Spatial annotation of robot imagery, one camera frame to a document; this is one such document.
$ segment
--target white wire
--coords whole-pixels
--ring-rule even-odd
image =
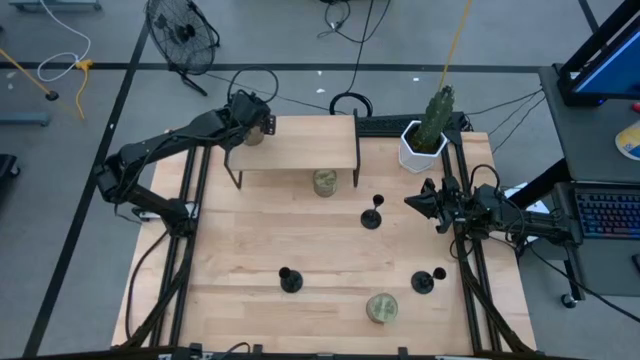
[[[60,26],[64,27],[65,29],[67,29],[67,30],[71,31],[72,33],[74,33],[74,34],[76,34],[76,35],[82,36],[83,38],[85,38],[85,40],[87,40],[87,50],[85,50],[85,52],[84,52],[84,54],[82,54],[82,56],[80,56],[80,57],[79,57],[78,55],[76,55],[76,54],[74,54],[74,53],[72,53],[72,52],[63,52],[63,53],[60,53],[60,54],[53,55],[52,57],[50,57],[50,58],[46,59],[45,61],[41,62],[41,63],[40,63],[40,65],[38,65],[38,78],[39,78],[41,81],[44,81],[44,82],[52,82],[52,81],[56,81],[56,80],[60,79],[61,77],[63,77],[63,76],[65,76],[65,75],[67,75],[67,73],[68,73],[69,71],[71,71],[71,69],[73,69],[73,67],[75,66],[75,64],[77,64],[77,63],[79,63],[80,61],[84,60],[84,58],[85,58],[85,57],[87,56],[87,54],[89,53],[89,49],[91,48],[91,39],[89,39],[89,37],[88,37],[88,36],[86,36],[85,34],[83,34],[83,33],[79,32],[79,31],[77,31],[77,30],[74,30],[74,29],[70,28],[69,26],[67,26],[66,24],[64,24],[62,21],[58,20],[58,18],[57,18],[57,17],[55,17],[55,16],[53,15],[53,13],[51,12],[51,10],[49,10],[49,8],[47,7],[47,5],[45,5],[44,0],[40,0],[40,4],[42,4],[42,7],[44,7],[44,9],[47,11],[47,13],[49,14],[49,16],[51,16],[51,18],[52,18],[53,20],[55,20],[58,24],[60,24]],[[50,79],[46,79],[46,78],[44,78],[44,77],[42,76],[42,74],[40,73],[40,71],[42,71],[42,67],[43,67],[44,65],[46,65],[49,61],[51,61],[51,60],[53,60],[53,59],[55,59],[55,58],[61,57],[61,56],[72,56],[72,57],[75,59],[75,61],[74,61],[74,63],[73,63],[73,64],[71,64],[71,66],[69,66],[69,68],[68,68],[67,70],[63,71],[63,72],[62,72],[61,74],[59,74],[58,76],[55,76],[55,77],[50,78]]]

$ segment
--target keyboard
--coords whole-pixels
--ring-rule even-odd
[[[574,196],[585,237],[640,240],[640,189],[576,188]]]

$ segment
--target fan grille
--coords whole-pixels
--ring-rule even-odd
[[[169,65],[191,75],[207,72],[215,58],[213,32],[190,0],[149,0],[146,24]]]

